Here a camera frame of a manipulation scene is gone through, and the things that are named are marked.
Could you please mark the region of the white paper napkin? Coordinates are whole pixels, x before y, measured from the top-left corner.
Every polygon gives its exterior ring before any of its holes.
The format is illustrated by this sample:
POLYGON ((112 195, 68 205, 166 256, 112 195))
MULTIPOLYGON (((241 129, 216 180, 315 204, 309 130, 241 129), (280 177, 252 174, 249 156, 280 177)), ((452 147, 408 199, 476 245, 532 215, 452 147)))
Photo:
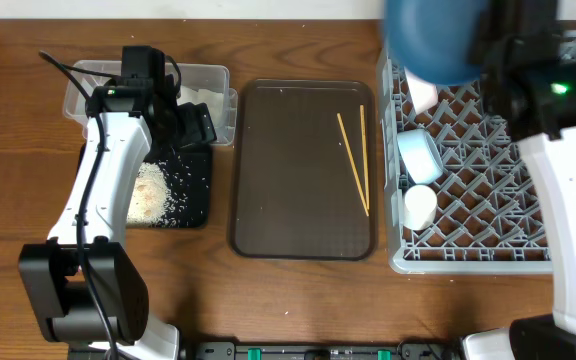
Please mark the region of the white paper napkin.
POLYGON ((207 105, 212 122, 215 127, 221 126, 224 122, 224 95, 206 89, 194 90, 186 86, 181 86, 177 98, 177 104, 192 103, 194 105, 204 103, 207 105))

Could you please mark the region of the dark blue plate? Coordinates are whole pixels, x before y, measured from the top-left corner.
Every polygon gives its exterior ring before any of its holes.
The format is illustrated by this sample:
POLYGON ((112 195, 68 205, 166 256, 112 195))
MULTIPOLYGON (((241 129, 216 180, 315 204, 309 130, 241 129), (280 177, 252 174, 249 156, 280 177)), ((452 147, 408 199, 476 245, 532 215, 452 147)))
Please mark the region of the dark blue plate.
POLYGON ((488 0, 386 0, 383 35, 390 55, 418 78, 461 85, 479 78, 468 60, 488 0))

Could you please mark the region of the beige bowl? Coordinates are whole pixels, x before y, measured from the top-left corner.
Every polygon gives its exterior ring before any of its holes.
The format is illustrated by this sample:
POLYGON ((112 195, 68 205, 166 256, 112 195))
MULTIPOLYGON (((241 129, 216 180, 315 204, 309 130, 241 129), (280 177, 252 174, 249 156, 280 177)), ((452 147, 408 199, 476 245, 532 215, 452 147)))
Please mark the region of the beige bowl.
POLYGON ((417 77, 408 68, 405 68, 405 76, 416 115, 423 114, 439 103, 438 90, 435 84, 417 77))

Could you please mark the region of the light blue bowl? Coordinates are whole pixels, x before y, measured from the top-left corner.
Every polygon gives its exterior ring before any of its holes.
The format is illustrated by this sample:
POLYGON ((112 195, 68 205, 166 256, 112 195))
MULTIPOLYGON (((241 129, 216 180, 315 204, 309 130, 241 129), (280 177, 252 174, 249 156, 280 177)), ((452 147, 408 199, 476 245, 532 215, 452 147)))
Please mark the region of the light blue bowl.
POLYGON ((425 129, 397 135, 399 154, 415 184, 432 184, 443 174, 443 163, 434 139, 425 129))

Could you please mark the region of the white green cup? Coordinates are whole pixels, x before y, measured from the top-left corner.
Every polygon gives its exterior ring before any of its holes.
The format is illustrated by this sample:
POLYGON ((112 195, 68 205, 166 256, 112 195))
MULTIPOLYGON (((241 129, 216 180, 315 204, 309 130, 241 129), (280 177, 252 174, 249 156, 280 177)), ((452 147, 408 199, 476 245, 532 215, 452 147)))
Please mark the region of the white green cup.
POLYGON ((434 223, 438 197, 435 191, 427 185, 415 185, 409 188, 403 196, 403 226, 420 231, 434 223))

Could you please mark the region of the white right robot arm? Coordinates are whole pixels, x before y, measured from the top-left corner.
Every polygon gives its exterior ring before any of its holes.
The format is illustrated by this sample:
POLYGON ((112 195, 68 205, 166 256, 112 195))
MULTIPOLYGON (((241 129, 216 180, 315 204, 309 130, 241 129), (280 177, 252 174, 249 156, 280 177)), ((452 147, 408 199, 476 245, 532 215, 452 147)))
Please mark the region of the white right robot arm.
POLYGON ((555 1, 487 1, 469 59, 484 107, 504 118, 539 199, 553 267, 551 314, 512 322, 517 359, 576 359, 576 60, 560 56, 555 1))

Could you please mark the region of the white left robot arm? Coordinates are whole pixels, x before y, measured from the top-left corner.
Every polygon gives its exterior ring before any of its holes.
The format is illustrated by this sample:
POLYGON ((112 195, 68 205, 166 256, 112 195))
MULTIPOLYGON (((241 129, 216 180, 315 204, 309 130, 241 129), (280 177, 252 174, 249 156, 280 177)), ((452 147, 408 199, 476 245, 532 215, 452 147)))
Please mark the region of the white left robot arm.
POLYGON ((180 330, 151 313, 126 252, 128 213, 140 168, 158 165, 156 223, 201 227, 216 132, 205 104, 178 102, 180 68, 156 48, 125 47, 103 80, 83 92, 86 142, 65 208, 44 242, 22 248, 19 273, 47 341, 103 359, 181 359, 180 330))

